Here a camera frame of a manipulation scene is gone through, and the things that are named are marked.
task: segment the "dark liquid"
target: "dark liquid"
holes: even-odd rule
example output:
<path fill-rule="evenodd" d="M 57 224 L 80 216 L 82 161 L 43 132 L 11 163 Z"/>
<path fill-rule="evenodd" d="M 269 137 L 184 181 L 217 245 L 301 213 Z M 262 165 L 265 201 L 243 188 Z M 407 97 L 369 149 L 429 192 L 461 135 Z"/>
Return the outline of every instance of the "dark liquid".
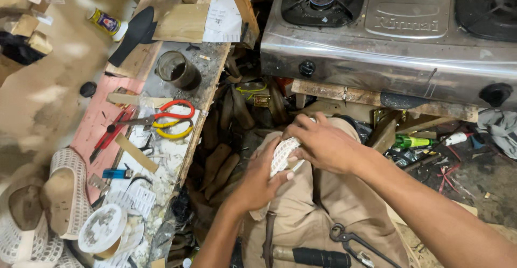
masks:
<path fill-rule="evenodd" d="M 178 64 L 171 72 L 171 80 L 178 79 L 185 71 L 185 62 Z"/>
<path fill-rule="evenodd" d="M 201 83 L 201 74 L 195 66 L 191 66 L 185 71 L 186 64 L 180 63 L 171 72 L 172 83 L 185 91 L 195 89 Z"/>

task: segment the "gray cloth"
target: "gray cloth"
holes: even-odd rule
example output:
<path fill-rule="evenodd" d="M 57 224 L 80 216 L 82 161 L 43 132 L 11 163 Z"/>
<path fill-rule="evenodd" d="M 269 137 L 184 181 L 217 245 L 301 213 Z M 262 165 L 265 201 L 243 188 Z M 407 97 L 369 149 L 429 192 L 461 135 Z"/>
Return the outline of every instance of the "gray cloth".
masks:
<path fill-rule="evenodd" d="M 479 115 L 478 127 L 487 130 L 508 157 L 517 159 L 517 113 L 489 110 Z"/>

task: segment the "rinnai logo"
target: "rinnai logo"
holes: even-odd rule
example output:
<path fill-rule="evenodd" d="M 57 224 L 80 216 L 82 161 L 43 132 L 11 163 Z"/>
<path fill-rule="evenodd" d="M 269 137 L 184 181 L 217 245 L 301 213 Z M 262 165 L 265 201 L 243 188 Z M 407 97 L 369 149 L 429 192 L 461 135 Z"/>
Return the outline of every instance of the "rinnai logo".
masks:
<path fill-rule="evenodd" d="M 377 18 L 378 24 L 375 27 L 382 27 L 386 29 L 399 29 L 399 30 L 419 30 L 419 31 L 434 31 L 438 32 L 438 21 L 432 23 L 427 22 L 407 22 L 400 21 L 397 18 L 379 17 Z"/>

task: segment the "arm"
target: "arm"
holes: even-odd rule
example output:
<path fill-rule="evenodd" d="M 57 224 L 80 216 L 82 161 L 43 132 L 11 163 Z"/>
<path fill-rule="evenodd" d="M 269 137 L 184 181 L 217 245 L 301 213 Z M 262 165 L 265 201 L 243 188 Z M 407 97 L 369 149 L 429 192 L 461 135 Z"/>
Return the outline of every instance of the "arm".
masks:
<path fill-rule="evenodd" d="M 267 205 L 275 198 L 277 189 L 293 178 L 293 172 L 285 170 L 269 179 L 273 152 L 278 143 L 280 137 L 269 142 L 262 152 L 253 153 L 242 183 L 219 208 L 192 268 L 228 268 L 244 215 Z"/>
<path fill-rule="evenodd" d="M 316 123 L 299 115 L 284 137 L 304 149 L 291 156 L 334 173 L 352 173 L 374 189 L 410 226 L 445 267 L 511 267 L 517 246 L 429 187 L 414 180 L 382 154 L 331 126 L 322 113 Z"/>

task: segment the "hand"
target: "hand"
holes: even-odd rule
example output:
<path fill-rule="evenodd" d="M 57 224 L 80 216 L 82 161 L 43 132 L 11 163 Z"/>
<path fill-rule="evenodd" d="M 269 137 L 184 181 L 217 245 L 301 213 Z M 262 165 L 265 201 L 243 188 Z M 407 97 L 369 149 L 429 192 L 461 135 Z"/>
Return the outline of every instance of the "hand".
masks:
<path fill-rule="evenodd" d="M 362 145 L 343 130 L 332 126 L 326 116 L 315 113 L 314 123 L 304 114 L 296 116 L 282 135 L 283 139 L 296 137 L 302 143 L 289 160 L 306 159 L 314 167 L 333 173 L 354 173 L 365 170 L 375 151 Z"/>
<path fill-rule="evenodd" d="M 242 183 L 228 198 L 240 212 L 256 211 L 267 205 L 275 198 L 277 189 L 294 177 L 292 171 L 284 170 L 269 178 L 273 152 L 280 141 L 279 136 L 270 141 L 262 152 L 255 151 L 251 155 Z"/>

